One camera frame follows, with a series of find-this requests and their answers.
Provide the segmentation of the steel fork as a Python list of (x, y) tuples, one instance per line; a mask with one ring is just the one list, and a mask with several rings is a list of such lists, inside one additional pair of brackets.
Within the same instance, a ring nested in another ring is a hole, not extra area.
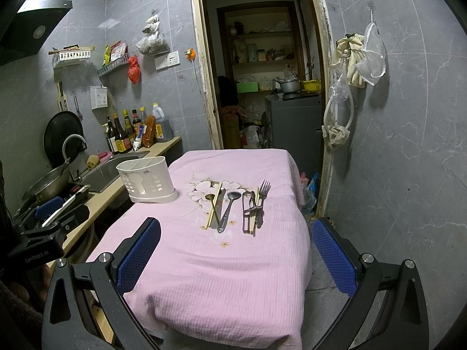
[(268, 182), (268, 180), (263, 181), (261, 184), (261, 187), (258, 192), (258, 211), (256, 215), (256, 226), (257, 228), (261, 228), (263, 224), (263, 217), (264, 217), (264, 201), (268, 197), (268, 192), (270, 191), (271, 184)]

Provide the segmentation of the gold spoon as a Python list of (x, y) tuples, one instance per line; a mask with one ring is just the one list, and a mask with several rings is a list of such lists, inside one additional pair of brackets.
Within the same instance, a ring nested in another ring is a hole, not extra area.
[(218, 222), (215, 219), (214, 213), (215, 213), (215, 208), (214, 204), (212, 203), (212, 199), (216, 194), (207, 194), (206, 199), (210, 202), (210, 213), (208, 213), (208, 222), (206, 225), (206, 228), (210, 228), (213, 220), (218, 224)]

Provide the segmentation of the wooden chopstick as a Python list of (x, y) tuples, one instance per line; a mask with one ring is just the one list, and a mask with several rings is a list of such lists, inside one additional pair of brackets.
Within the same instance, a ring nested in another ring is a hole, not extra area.
[(249, 229), (250, 229), (250, 234), (255, 236), (256, 234), (256, 221), (257, 221), (257, 213), (258, 213), (258, 207), (259, 207), (259, 203), (260, 203), (260, 194), (259, 194), (259, 191), (260, 191), (260, 188), (257, 187), (257, 190), (256, 190), (256, 193), (255, 193), (255, 210), (254, 212), (252, 213), (252, 217), (250, 219), (250, 226), (249, 226)]
[(205, 194), (205, 198), (210, 202), (210, 212), (208, 213), (208, 220), (205, 225), (205, 229), (208, 229), (213, 224), (213, 221), (217, 225), (220, 224), (220, 218), (217, 211), (218, 198), (222, 189), (222, 183), (216, 183), (208, 193)]

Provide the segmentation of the large steel spoon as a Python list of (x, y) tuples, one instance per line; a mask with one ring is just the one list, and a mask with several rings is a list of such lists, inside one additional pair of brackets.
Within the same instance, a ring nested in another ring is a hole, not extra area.
[(227, 227), (227, 223), (229, 220), (230, 210), (232, 208), (233, 203), (241, 197), (241, 193), (237, 191), (232, 191), (227, 194), (229, 203), (227, 205), (226, 211), (223, 213), (221, 221), (218, 224), (217, 231), (218, 233), (223, 233)]

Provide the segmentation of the steel table knife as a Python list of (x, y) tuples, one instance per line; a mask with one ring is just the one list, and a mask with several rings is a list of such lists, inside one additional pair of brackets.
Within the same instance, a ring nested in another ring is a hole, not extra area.
[(212, 199), (212, 203), (214, 204), (214, 208), (215, 208), (214, 216), (218, 223), (221, 221), (221, 217), (222, 217), (222, 207), (223, 207), (225, 194), (226, 194), (226, 189), (222, 187)]

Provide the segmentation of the white plastic utensil caddy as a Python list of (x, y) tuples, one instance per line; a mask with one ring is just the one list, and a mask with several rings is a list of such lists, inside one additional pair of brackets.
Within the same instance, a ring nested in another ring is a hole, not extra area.
[(178, 197), (164, 156), (126, 160), (116, 169), (133, 203), (165, 204)]

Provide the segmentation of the chrome faucet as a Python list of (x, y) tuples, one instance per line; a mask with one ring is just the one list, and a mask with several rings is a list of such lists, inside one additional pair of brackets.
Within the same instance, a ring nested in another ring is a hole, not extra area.
[(62, 143), (62, 157), (71, 165), (78, 155), (86, 149), (87, 140), (80, 134), (72, 134)]

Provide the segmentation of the yellow loofah sponge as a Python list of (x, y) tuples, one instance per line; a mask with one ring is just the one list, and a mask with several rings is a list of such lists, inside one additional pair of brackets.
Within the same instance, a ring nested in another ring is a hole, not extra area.
[(92, 170), (95, 167), (97, 167), (99, 163), (100, 163), (100, 158), (98, 155), (90, 155), (89, 158), (87, 159), (86, 167), (89, 170)]

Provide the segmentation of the brown spice pouch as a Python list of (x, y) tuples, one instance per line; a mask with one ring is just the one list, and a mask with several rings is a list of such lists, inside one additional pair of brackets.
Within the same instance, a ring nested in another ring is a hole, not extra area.
[(156, 129), (156, 118), (154, 115), (149, 115), (145, 121), (144, 134), (142, 135), (142, 145), (150, 148), (154, 143)]

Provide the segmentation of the white tube packet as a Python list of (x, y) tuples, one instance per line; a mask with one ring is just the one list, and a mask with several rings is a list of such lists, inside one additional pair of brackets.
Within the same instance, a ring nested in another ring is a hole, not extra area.
[(145, 134), (146, 126), (139, 124), (135, 127), (135, 139), (133, 141), (133, 150), (137, 151), (142, 146), (142, 138)]

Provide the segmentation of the yellow bowl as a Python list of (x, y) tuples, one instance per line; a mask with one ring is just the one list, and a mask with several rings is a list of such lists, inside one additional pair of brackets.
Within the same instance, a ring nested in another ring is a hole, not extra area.
[(304, 80), (303, 87), (307, 92), (321, 92), (321, 82), (320, 80)]

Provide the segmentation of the steel cooking pot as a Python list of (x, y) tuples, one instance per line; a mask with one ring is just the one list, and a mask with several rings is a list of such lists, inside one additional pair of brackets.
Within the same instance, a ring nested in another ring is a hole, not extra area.
[(294, 93), (300, 90), (300, 81), (297, 78), (274, 78), (273, 81), (279, 84), (282, 93)]

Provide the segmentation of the red plastic bag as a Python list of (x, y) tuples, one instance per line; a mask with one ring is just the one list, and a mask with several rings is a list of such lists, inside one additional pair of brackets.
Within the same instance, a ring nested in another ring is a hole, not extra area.
[(138, 84), (141, 78), (141, 69), (137, 55), (130, 56), (128, 59), (128, 78), (133, 85)]

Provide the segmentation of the black range hood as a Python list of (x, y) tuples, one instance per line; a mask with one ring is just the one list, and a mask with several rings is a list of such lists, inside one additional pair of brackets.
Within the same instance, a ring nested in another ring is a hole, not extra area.
[(1, 65), (36, 55), (72, 8), (72, 0), (25, 0), (1, 38)]

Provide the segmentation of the orange wall plug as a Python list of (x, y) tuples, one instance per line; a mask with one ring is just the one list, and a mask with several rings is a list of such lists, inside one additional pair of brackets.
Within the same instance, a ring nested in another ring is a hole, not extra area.
[(190, 48), (185, 52), (185, 56), (188, 61), (193, 62), (196, 59), (196, 51), (193, 48)]

